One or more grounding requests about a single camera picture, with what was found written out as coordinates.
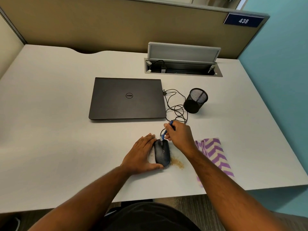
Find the folded towel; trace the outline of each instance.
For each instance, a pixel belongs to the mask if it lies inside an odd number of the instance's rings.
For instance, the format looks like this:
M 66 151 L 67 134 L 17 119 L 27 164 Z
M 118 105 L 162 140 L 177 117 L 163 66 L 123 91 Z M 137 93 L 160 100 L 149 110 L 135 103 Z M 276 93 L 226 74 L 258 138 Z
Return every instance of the folded towel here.
M 210 161 L 212 161 L 218 168 L 220 168 L 226 175 L 234 179 L 234 174 L 227 161 L 224 151 L 222 150 L 219 138 L 204 139 L 195 141 L 199 151 L 203 153 Z

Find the blue wall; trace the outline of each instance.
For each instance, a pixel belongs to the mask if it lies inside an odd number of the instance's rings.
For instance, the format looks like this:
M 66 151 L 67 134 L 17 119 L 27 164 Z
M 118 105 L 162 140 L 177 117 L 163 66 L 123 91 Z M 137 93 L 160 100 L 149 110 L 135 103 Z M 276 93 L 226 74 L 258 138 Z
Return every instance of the blue wall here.
M 308 172 L 308 0 L 248 0 L 244 10 L 270 19 L 240 61 Z M 250 194 L 268 209 L 308 217 L 307 186 Z

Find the black mouse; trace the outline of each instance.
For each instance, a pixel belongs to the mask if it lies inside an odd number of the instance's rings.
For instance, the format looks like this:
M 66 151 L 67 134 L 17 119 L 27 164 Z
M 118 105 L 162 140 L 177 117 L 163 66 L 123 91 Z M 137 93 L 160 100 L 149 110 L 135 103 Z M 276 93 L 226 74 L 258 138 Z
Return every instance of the black mouse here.
M 161 140 L 156 140 L 154 143 L 154 150 L 156 163 L 162 164 L 164 167 L 167 167 L 170 164 L 171 160 L 168 141 L 163 140 L 163 144 L 161 144 Z

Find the desk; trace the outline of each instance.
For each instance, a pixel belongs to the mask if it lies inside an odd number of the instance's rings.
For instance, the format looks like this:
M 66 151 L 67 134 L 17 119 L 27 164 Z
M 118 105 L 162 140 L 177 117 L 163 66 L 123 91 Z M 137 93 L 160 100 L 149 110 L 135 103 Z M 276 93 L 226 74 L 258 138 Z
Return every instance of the desk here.
M 196 140 L 219 137 L 236 182 L 245 190 L 308 184 L 308 176 L 239 60 L 217 59 L 223 77 L 145 74 L 146 54 L 25 45 L 0 80 L 0 213 L 53 208 L 121 164 L 141 135 L 165 121 L 93 123 L 95 77 L 158 78 L 184 95 L 209 100 L 188 116 Z M 170 105 L 183 103 L 173 97 Z M 139 200 L 203 194 L 184 165 L 131 177 L 114 198 Z

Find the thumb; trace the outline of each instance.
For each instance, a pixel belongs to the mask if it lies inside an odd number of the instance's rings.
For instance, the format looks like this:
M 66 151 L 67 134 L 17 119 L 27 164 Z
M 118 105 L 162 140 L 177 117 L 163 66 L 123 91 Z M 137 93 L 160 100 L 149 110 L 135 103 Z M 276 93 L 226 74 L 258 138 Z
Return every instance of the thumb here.
M 175 132 L 175 130 L 172 128 L 172 126 L 167 124 L 167 123 L 164 124 L 164 127 L 165 127 L 166 131 L 169 133 L 170 136 L 173 134 L 173 132 Z
M 147 165 L 147 169 L 148 171 L 152 171 L 152 170 L 155 170 L 155 169 L 163 169 L 164 166 L 162 164 L 151 164 L 151 163 L 148 163 Z

